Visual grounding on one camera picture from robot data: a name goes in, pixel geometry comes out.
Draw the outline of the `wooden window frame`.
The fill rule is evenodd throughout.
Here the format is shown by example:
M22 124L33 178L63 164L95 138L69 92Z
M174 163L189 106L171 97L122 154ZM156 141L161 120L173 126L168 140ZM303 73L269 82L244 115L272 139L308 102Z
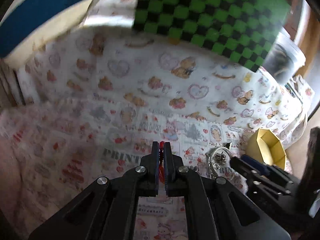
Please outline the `wooden window frame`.
M290 11L284 28L305 55L306 61L296 75L306 78L312 70L319 49L319 20L307 0L287 0L287 2Z

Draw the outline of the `yellow octagonal jewelry box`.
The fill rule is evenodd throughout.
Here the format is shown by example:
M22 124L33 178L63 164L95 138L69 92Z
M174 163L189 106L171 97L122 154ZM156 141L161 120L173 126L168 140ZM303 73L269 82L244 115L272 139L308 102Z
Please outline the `yellow octagonal jewelry box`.
M249 138L246 155L260 163L285 169L285 150L280 140L268 129L258 129Z

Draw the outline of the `strawberry print bed sheet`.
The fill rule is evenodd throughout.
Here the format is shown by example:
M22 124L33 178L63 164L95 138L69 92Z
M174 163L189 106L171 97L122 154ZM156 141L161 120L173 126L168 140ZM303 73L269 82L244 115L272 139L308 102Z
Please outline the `strawberry print bed sheet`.
M208 177L207 154L251 134L235 125L121 102L66 99L1 113L1 210L21 239L100 176L121 177L168 141L185 165Z

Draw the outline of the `striped Paris tote bag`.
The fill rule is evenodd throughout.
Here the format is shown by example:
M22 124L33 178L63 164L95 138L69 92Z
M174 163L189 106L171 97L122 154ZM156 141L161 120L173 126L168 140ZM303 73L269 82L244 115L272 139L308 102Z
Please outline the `striped Paris tote bag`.
M18 68L33 53L36 29L83 0L21 0L1 22L1 59Z

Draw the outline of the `clear plastic lidded tub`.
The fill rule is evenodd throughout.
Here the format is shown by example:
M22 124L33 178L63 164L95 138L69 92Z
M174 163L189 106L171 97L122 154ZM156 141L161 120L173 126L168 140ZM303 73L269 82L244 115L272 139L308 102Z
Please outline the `clear plastic lidded tub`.
M280 32L262 67L280 85L285 85L304 66L306 57L299 47L284 33Z

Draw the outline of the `teddy bear print cloth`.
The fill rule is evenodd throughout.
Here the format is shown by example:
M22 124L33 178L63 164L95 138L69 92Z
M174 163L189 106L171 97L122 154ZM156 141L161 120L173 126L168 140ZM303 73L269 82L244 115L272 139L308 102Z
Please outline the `teddy bear print cloth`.
M300 76L290 81L291 94L264 68L252 72L191 44L174 45L118 27L65 33L45 44L17 74L28 102L86 99L98 121L109 121L102 105L114 101L119 108L115 125L129 127L139 114L151 112L164 124L147 117L138 129L172 140L182 127L171 119L178 115L214 122L217 141L222 125L263 128L289 147L305 131L315 94Z

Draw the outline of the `green black checkered box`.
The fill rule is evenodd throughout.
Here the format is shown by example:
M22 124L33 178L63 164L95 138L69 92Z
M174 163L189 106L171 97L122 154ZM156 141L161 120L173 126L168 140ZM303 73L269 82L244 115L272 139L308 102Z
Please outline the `green black checkered box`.
M132 27L189 42L256 72L289 10L286 0L138 0Z

